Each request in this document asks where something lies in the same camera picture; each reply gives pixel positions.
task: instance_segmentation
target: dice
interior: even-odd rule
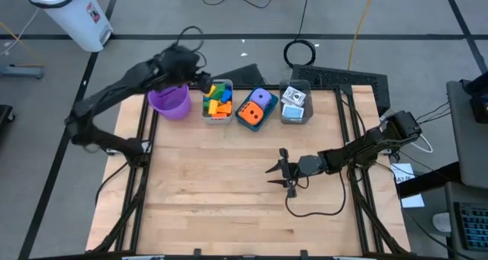
[[[255,102],[264,111],[271,101],[271,94],[263,88],[258,88],[254,90],[249,100]]]
[[[259,124],[265,114],[255,102],[248,101],[242,105],[238,115],[251,126],[255,126]]]

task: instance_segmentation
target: yellow cable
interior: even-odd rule
[[[26,64],[24,66],[44,66],[42,58],[35,51],[33,51],[30,47],[28,47],[22,40],[20,40],[15,34],[3,23],[0,22],[0,26],[2,26],[14,39],[16,39],[20,45],[22,45],[29,54],[39,62],[39,64]]]
[[[368,12],[370,3],[371,0],[368,0],[368,2],[366,3],[366,8],[363,11],[363,15],[361,16],[361,20],[359,21],[358,29],[356,29],[356,33],[354,34],[354,39],[352,39],[351,52],[349,53],[348,70],[351,70],[351,61],[352,61],[352,54],[354,53],[354,45],[356,43],[356,38],[358,37],[358,33],[361,29],[361,25],[363,24],[364,16],[366,16],[366,13]]]

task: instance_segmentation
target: label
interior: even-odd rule
[[[100,20],[100,14],[98,13],[97,8],[95,8],[92,2],[88,3],[86,7],[86,11],[90,14],[91,18],[95,23],[97,23],[98,20]]]

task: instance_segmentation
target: gray floor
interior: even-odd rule
[[[102,8],[109,0],[98,0]],[[253,0],[265,3],[267,0]],[[472,34],[488,34],[484,0],[455,0]],[[206,34],[293,34],[300,25],[304,0],[273,0],[265,10],[241,0],[207,6],[201,0],[117,0],[111,23],[116,34],[178,34],[197,25]],[[366,0],[309,0],[304,34],[353,34]],[[0,21],[19,32],[34,12],[26,0],[0,0]],[[373,0],[362,34],[463,34],[448,0]],[[64,34],[41,12],[26,34]],[[206,71],[216,75],[257,63],[270,83],[291,76],[282,59],[289,40],[207,40],[201,52]],[[7,41],[0,41],[4,46]],[[43,185],[63,134],[63,118],[72,105],[90,53],[71,40],[26,40],[46,63],[46,77],[0,79],[0,103],[14,106],[17,120],[2,134],[0,147],[0,258],[17,258]],[[350,40],[311,40],[317,47],[316,66],[346,69]],[[86,95],[118,80],[133,64],[150,58],[170,40],[112,40],[99,53]],[[187,45],[195,41],[183,41]],[[488,56],[488,41],[476,41]],[[290,50],[291,60],[305,63],[307,49]],[[25,50],[14,48],[0,56],[1,64],[32,63]],[[359,40],[352,69],[388,75],[393,111],[415,115],[447,101],[445,83],[472,79],[480,74],[466,40]],[[113,130],[118,107],[96,118]],[[404,151],[420,162],[438,168],[456,161],[454,137],[448,117],[422,125],[433,154],[412,146]],[[91,225],[94,196],[101,183],[106,157],[89,156],[68,146],[32,257],[81,253]],[[413,164],[415,170],[425,172]],[[433,231],[430,217],[445,209],[442,190],[424,194],[427,207],[409,210]],[[420,255],[446,256],[444,249],[406,220],[412,250]]]

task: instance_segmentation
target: white container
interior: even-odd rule
[[[98,52],[114,32],[97,0],[29,0],[42,8],[82,49]]]
[[[234,100],[233,100],[233,98],[234,98],[234,84],[229,79],[215,79],[213,81],[213,83],[214,84],[225,83],[226,87],[230,86],[230,91],[232,92],[232,96],[230,97],[230,100],[232,101],[232,110],[230,112],[230,116],[227,116],[225,118],[217,118],[217,117],[214,118],[214,117],[209,116],[209,114],[205,114],[203,102],[202,102],[202,107],[201,107],[201,116],[203,117],[203,119],[205,120],[205,123],[207,123],[207,124],[230,124],[230,122],[232,121],[232,118],[234,117]]]

